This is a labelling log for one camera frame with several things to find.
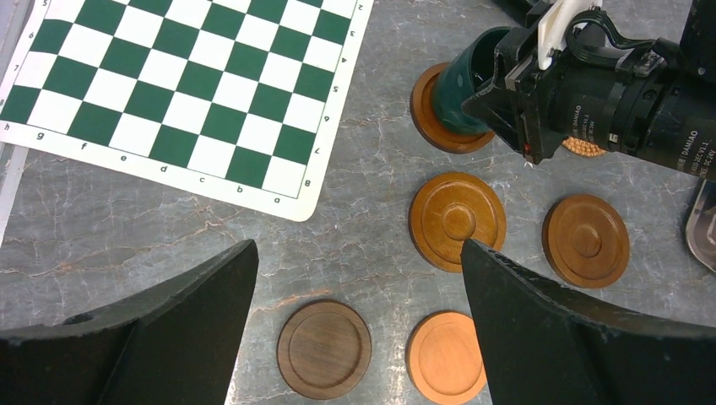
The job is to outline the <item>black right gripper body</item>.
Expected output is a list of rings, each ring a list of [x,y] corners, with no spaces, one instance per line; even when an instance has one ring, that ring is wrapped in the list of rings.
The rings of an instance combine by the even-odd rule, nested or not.
[[[537,60],[538,22],[548,1],[509,1],[519,15],[517,27],[495,27],[475,41],[471,52],[474,93],[461,111],[492,130],[529,163],[550,159],[563,135],[547,125],[550,85]]]

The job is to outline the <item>dark green mug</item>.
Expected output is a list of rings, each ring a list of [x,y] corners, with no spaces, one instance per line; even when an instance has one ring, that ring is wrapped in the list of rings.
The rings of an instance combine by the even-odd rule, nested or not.
[[[431,103],[438,121],[448,131],[461,136],[489,131],[484,122],[464,113],[463,103],[492,80],[495,47],[510,30],[496,27],[485,31],[438,75]]]

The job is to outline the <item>light brown grooved coaster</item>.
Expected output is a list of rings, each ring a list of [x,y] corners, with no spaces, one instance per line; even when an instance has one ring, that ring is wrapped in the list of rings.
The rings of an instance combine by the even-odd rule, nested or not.
[[[411,240],[432,266],[462,271],[461,251],[467,240],[501,250],[507,216],[496,192],[480,178],[463,172],[440,174],[415,194],[408,215]]]

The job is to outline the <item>brown grooved wooden coaster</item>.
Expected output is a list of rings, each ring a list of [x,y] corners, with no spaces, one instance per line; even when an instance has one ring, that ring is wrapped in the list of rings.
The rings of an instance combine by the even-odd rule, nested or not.
[[[450,154],[469,154],[485,147],[495,137],[493,131],[460,134],[447,129],[438,119],[431,103],[432,90],[447,62],[427,68],[410,94],[410,114],[420,135],[432,146]]]

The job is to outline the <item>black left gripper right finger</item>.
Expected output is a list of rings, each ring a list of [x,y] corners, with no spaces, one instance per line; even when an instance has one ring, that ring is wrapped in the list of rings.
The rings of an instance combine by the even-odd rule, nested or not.
[[[495,404],[712,404],[715,331],[570,289],[477,240],[464,287]]]

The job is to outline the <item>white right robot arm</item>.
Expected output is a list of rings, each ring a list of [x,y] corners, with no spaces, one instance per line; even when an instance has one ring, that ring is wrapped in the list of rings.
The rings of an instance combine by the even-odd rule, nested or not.
[[[465,115],[534,165],[577,138],[714,180],[714,2],[692,2],[678,42],[625,37],[598,1],[538,2],[526,22]]]

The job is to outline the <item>reddish brown grooved coaster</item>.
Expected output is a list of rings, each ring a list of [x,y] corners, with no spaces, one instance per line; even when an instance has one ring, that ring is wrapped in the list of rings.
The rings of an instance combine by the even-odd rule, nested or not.
[[[571,195],[551,207],[543,222],[542,246],[554,272],[584,289],[615,283],[627,269],[631,249],[620,214],[590,194]]]

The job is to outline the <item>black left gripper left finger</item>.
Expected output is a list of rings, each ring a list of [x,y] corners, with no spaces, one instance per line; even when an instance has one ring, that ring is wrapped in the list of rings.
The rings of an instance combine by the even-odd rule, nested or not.
[[[59,324],[2,331],[2,403],[224,403],[258,264],[245,240]]]

